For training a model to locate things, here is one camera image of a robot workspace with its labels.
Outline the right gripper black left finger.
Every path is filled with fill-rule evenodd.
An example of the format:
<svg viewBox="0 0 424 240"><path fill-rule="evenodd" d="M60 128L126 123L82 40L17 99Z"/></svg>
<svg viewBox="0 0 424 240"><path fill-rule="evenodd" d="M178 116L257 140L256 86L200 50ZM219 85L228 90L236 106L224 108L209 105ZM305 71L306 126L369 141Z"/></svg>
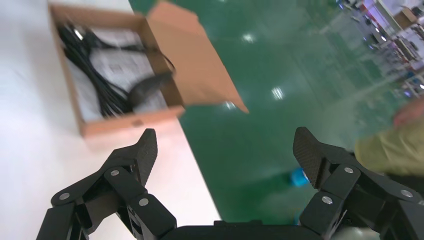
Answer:
<svg viewBox="0 0 424 240"><path fill-rule="evenodd" d="M146 189L157 155L151 128L135 144L113 150L99 170L51 198L37 239L87 240L111 215L137 240L163 238L177 221Z"/></svg>

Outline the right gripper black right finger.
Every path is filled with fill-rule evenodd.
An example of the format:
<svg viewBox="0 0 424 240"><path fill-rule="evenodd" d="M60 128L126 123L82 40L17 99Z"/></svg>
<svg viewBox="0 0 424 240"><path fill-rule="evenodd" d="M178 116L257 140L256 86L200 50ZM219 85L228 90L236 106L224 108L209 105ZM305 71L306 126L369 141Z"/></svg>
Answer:
<svg viewBox="0 0 424 240"><path fill-rule="evenodd" d="M295 131L293 155L317 190L299 217L302 227L324 240L348 227L368 227L382 240L423 239L424 200L417 191L366 169L304 126Z"/></svg>

